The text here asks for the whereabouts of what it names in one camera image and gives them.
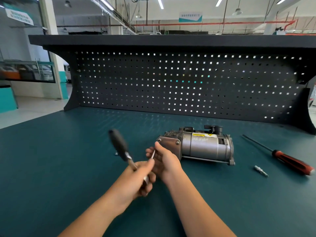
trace workbench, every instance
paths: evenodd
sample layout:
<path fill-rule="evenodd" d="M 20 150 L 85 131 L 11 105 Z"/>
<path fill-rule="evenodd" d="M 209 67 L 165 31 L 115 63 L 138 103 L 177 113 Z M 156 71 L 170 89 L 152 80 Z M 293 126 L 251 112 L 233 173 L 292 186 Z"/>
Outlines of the workbench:
<path fill-rule="evenodd" d="M 0 236 L 57 236 L 97 200 L 127 164 L 115 156 L 108 130 L 118 129 L 135 161 L 158 135 L 182 126 L 223 126 L 235 166 L 183 159 L 197 190 L 237 236 L 315 236 L 316 177 L 300 175 L 241 135 L 316 166 L 316 136 L 296 127 L 78 107 L 0 130 Z M 256 172 L 261 167 L 269 177 Z M 184 236 L 165 185 L 157 180 L 104 236 Z"/>

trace forearm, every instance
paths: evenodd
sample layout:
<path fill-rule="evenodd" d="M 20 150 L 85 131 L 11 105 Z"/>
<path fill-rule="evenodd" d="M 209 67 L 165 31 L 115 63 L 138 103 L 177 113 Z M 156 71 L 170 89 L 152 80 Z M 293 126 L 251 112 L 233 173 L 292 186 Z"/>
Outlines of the forearm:
<path fill-rule="evenodd" d="M 167 187 L 188 237 L 235 236 L 204 201 L 184 171 L 172 176 Z"/>
<path fill-rule="evenodd" d="M 117 216 L 111 198 L 104 194 L 71 223 L 59 237 L 101 237 Z"/>

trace compressor motor housing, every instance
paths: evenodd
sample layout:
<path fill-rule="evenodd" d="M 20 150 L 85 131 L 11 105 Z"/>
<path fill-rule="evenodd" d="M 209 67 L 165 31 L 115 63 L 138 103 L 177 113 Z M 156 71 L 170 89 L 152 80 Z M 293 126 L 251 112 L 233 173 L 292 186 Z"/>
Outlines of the compressor motor housing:
<path fill-rule="evenodd" d="M 197 131 L 193 127 L 180 127 L 160 135 L 161 146 L 181 158 L 200 159 L 235 165 L 234 146 L 230 135 L 223 135 L 223 127 L 204 125 L 207 131 Z"/>

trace pegboard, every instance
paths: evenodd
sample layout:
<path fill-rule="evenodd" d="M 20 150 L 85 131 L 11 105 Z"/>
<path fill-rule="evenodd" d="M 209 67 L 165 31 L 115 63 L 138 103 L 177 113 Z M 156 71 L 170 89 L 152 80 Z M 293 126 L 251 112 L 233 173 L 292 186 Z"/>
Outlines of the pegboard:
<path fill-rule="evenodd" d="M 65 57 L 72 58 L 76 101 L 80 106 L 271 123 L 306 118 L 297 111 L 305 102 L 307 110 L 305 84 L 315 75 L 310 55 L 163 49 L 72 47 Z"/>

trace screwdriver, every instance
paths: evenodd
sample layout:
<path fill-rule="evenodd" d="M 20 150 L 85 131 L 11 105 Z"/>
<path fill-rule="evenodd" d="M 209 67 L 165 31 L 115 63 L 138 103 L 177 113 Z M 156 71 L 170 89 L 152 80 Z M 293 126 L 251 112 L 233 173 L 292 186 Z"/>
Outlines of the screwdriver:
<path fill-rule="evenodd" d="M 116 149 L 118 155 L 132 168 L 133 171 L 137 171 L 137 166 L 135 165 L 132 157 L 128 152 L 128 145 L 124 140 L 123 136 L 116 129 L 109 130 L 110 140 Z M 144 177 L 143 186 L 146 186 L 149 182 L 148 176 Z"/>
<path fill-rule="evenodd" d="M 249 138 L 246 135 L 243 135 L 243 137 L 245 137 L 245 138 L 257 143 L 258 145 L 262 146 L 263 148 L 266 148 L 267 150 L 271 151 L 273 157 L 281 160 L 283 163 L 285 163 L 289 167 L 293 168 L 294 170 L 296 170 L 302 174 L 305 174 L 305 175 L 313 175 L 315 173 L 315 168 L 311 167 L 310 165 L 306 164 L 305 162 L 303 162 L 299 159 L 296 159 L 292 156 L 286 155 L 280 150 L 271 150 L 270 148 L 264 146 L 263 144 L 260 144 L 259 142 Z"/>

